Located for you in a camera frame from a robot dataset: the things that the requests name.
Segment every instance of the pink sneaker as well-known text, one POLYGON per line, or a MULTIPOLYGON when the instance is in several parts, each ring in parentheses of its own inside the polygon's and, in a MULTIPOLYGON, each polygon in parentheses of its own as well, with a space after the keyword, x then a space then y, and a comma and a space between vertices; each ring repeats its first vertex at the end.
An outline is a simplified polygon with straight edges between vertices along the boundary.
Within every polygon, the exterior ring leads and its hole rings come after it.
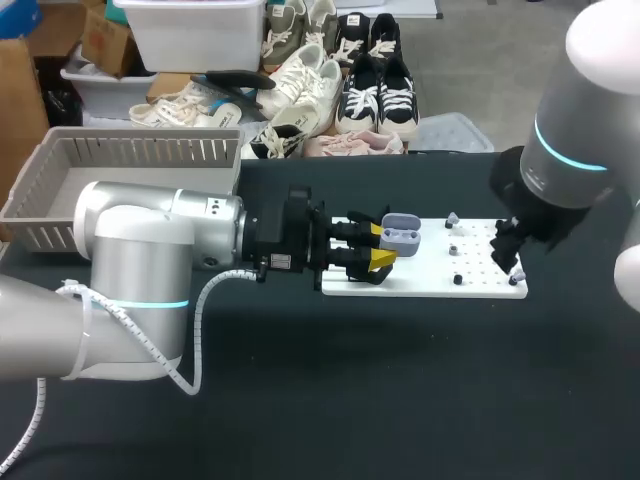
POLYGON ((402 155, 404 145, 397 133, 379 135, 364 130, 335 137, 319 136, 304 144, 305 157, 347 157, 355 155, 402 155))

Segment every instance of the black table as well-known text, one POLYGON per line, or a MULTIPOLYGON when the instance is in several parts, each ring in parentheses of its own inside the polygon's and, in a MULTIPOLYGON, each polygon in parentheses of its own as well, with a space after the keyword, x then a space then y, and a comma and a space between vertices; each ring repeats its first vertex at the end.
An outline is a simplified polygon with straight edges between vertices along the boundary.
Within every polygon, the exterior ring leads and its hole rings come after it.
MULTIPOLYGON (((300 183, 332 215, 390 202, 498 218, 493 158, 249 164, 239 193, 257 209, 300 183)), ((629 215, 613 195, 550 254, 525 251, 525 300, 332 298, 310 275, 226 282, 207 305, 199 396, 167 379, 52 380, 8 478, 636 480, 640 314, 613 284, 629 215)), ((19 245, 1 270, 48 288, 89 280, 77 256, 19 245)), ((2 458, 34 395, 34 381, 0 386, 2 458)))

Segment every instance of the robotic arm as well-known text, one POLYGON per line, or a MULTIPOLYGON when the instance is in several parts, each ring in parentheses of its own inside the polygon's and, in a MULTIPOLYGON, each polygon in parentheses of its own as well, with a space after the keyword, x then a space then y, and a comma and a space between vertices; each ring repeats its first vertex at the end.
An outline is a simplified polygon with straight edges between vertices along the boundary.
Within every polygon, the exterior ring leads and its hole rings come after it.
POLYGON ((250 215, 235 196, 89 184, 73 230, 78 250, 92 261, 91 290, 124 309, 164 359, 153 358, 104 308, 89 305, 88 324, 82 301, 0 275, 0 379, 164 376, 162 363, 175 368, 182 357, 193 268, 244 264, 259 282, 269 271, 310 269, 319 289, 322 271, 333 264, 351 278, 382 282, 396 252, 377 248, 382 229, 375 220, 350 212, 355 223, 333 224, 310 197, 308 188, 292 187, 284 205, 267 203, 250 215), (332 249, 331 238, 349 248, 332 249))
POLYGON ((639 46, 640 1, 605 0, 578 15, 528 144, 501 154, 490 184, 512 214, 491 242, 505 272, 528 238, 553 248, 614 185, 625 188, 634 215, 614 278, 640 311, 639 46))

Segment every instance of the black and white sneaker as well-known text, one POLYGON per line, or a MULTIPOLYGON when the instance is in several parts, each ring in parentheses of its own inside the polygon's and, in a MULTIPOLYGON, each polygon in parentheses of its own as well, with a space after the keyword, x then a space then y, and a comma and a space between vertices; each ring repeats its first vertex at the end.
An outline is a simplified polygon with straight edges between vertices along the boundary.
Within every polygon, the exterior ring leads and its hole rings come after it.
POLYGON ((287 158, 315 130, 320 116, 311 104, 294 105, 278 113, 242 147, 242 159, 287 158))
POLYGON ((353 12, 338 18, 336 52, 331 58, 340 64, 342 75, 348 75, 353 62, 369 49, 369 17, 353 12))
POLYGON ((391 57, 402 57, 400 44, 400 25, 393 15, 383 13, 378 15, 371 27, 371 49, 369 55, 386 63, 391 57))
POLYGON ((403 142, 418 130, 418 101, 409 69, 400 57, 391 57, 380 78, 380 121, 378 132, 397 133, 403 142))
POLYGON ((378 73, 375 60, 360 55, 342 87, 336 111, 338 133, 375 131, 378 120, 378 73))

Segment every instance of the gray plastic basket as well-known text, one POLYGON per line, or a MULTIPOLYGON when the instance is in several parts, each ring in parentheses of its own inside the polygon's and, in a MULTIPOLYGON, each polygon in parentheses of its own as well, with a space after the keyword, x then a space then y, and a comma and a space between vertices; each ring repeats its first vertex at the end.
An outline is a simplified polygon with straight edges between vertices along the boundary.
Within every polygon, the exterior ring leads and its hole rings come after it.
POLYGON ((0 211, 32 252, 75 252, 73 213, 91 182, 233 194, 243 133, 236 129, 58 127, 25 162, 0 211))

